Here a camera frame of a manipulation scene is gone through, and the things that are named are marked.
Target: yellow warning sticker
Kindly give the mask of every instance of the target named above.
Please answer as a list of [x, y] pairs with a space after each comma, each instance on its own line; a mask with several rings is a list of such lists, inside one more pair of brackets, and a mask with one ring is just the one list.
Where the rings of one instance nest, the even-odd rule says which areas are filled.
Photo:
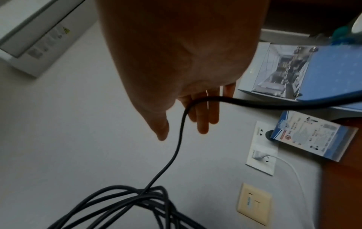
[[66, 34], [68, 34], [68, 33], [71, 32], [69, 29], [67, 29], [67, 28], [65, 28], [65, 27], [63, 27], [63, 30], [64, 30], [64, 32], [65, 32]]

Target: photo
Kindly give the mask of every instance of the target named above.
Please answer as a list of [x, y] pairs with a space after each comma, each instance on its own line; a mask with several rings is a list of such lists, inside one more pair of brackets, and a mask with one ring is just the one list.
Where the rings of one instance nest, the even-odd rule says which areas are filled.
[[315, 46], [270, 45], [253, 91], [296, 99]]

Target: black cable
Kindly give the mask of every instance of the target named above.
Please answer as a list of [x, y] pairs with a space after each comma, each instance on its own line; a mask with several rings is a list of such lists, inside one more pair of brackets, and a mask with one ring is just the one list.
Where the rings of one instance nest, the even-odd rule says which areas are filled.
[[[173, 161], [176, 159], [178, 152], [181, 147], [182, 135], [184, 130], [184, 124], [187, 117], [187, 114], [191, 107], [196, 104], [206, 102], [206, 101], [220, 101], [225, 103], [230, 103], [238, 106], [245, 106], [250, 108], [258, 108], [258, 109], [269, 109], [269, 110], [305, 110], [305, 109], [321, 109], [328, 108], [332, 106], [341, 106], [350, 103], [357, 103], [362, 101], [362, 91], [352, 92], [345, 95], [334, 96], [330, 98], [323, 98], [318, 100], [304, 101], [304, 102], [294, 102], [294, 101], [284, 101], [284, 102], [261, 102], [261, 101], [248, 101], [241, 100], [236, 98], [228, 98], [228, 97], [205, 97], [201, 99], [197, 99], [190, 103], [181, 119], [180, 133], [179, 139], [176, 147], [176, 151], [171, 158], [171, 160], [166, 164], [166, 166], [151, 180], [151, 182], [144, 189], [136, 189], [129, 186], [124, 185], [115, 185], [106, 187], [101, 189], [92, 195], [85, 198], [82, 202], [80, 202], [75, 208], [73, 208], [68, 214], [57, 220], [48, 229], [72, 229], [77, 225], [103, 213], [100, 217], [98, 217], [87, 229], [94, 229], [97, 225], [107, 219], [113, 213], [116, 213], [111, 219], [106, 221], [99, 229], [106, 229], [112, 223], [114, 223], [117, 219], [119, 219], [122, 215], [124, 215], [133, 205], [151, 210], [156, 218], [157, 224], [160, 229], [164, 229], [163, 223], [160, 217], [165, 219], [166, 229], [170, 229], [171, 223], [175, 225], [176, 229], [185, 229], [188, 228], [181, 224], [183, 222], [185, 225], [195, 228], [195, 229], [205, 229], [202, 225], [178, 212], [173, 205], [173, 203], [169, 200], [168, 194], [165, 188], [162, 186], [152, 187], [152, 185], [157, 181], [157, 179], [171, 166]], [[95, 197], [111, 191], [115, 189], [125, 190], [124, 192], [108, 195], [105, 197], [101, 197], [95, 200]], [[64, 225], [70, 220], [72, 216], [76, 213], [93, 206], [97, 203], [110, 200], [117, 197], [122, 197], [129, 194], [136, 194], [136, 196], [129, 197], [127, 199], [118, 201], [110, 206], [104, 207], [98, 211], [95, 211], [67, 226]]]

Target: white cable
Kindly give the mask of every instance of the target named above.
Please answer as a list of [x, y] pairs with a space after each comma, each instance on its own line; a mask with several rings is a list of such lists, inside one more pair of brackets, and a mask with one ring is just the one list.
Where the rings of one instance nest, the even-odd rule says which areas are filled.
[[291, 165], [289, 162], [287, 162], [286, 160], [280, 158], [280, 157], [277, 157], [277, 156], [273, 156], [273, 155], [270, 155], [270, 154], [265, 154], [265, 153], [262, 153], [260, 151], [256, 151], [254, 152], [253, 154], [253, 158], [256, 159], [256, 160], [262, 160], [264, 157], [274, 157], [276, 159], [279, 159], [281, 161], [283, 161], [285, 164], [287, 164], [289, 167], [291, 167], [291, 169], [293, 170], [293, 172], [295, 173], [295, 176], [297, 177], [297, 181], [298, 181], [298, 184], [299, 184], [299, 187], [301, 188], [301, 191], [302, 191], [302, 196], [303, 196], [303, 199], [304, 199], [304, 203], [305, 203], [305, 208], [307, 209], [307, 214], [308, 214], [308, 217], [310, 219], [310, 223], [311, 223], [311, 226], [312, 226], [312, 229], [316, 229], [316, 227], [314, 226], [314, 222], [313, 222], [313, 218], [312, 218], [312, 214], [309, 212], [309, 208], [308, 208], [308, 204], [307, 204], [307, 198], [305, 197], [305, 192], [304, 192], [304, 189], [302, 187], [302, 183], [301, 183], [301, 179], [297, 173], [297, 170], [294, 168], [293, 165]]
[[303, 199], [304, 199], [304, 203], [305, 203], [305, 208], [307, 209], [307, 214], [308, 214], [308, 217], [310, 219], [310, 223], [311, 223], [311, 226], [312, 226], [312, 229], [316, 229], [316, 227], [314, 226], [314, 222], [313, 222], [313, 218], [312, 218], [312, 214], [309, 212], [309, 208], [308, 208], [308, 204], [307, 204], [307, 198], [305, 197], [305, 192], [304, 192], [304, 189], [302, 187], [302, 183], [301, 183], [301, 179], [297, 173], [297, 170], [294, 168], [294, 166], [292, 164], [290, 164], [289, 162], [287, 162], [286, 160], [280, 158], [280, 157], [277, 157], [277, 156], [273, 156], [273, 155], [268, 155], [269, 157], [274, 157], [276, 159], [279, 159], [281, 161], [283, 161], [285, 164], [289, 165], [289, 167], [291, 167], [291, 169], [294, 171], [295, 173], [295, 176], [297, 177], [297, 180], [298, 180], [298, 184], [299, 184], [299, 187], [301, 188], [302, 190], [302, 195], [303, 195]]

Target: white outlet plate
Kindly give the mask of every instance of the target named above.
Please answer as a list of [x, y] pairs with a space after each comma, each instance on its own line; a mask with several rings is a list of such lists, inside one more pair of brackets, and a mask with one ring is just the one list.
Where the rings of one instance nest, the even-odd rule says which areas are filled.
[[268, 123], [263, 123], [260, 121], [256, 122], [252, 143], [250, 145], [248, 159], [246, 165], [249, 165], [257, 170], [260, 170], [269, 175], [274, 175], [274, 168], [276, 163], [276, 158], [266, 157], [262, 160], [253, 159], [253, 154], [255, 151], [260, 151], [266, 154], [278, 155], [278, 142], [270, 141], [266, 138], [265, 133], [267, 131], [273, 130], [275, 125]]

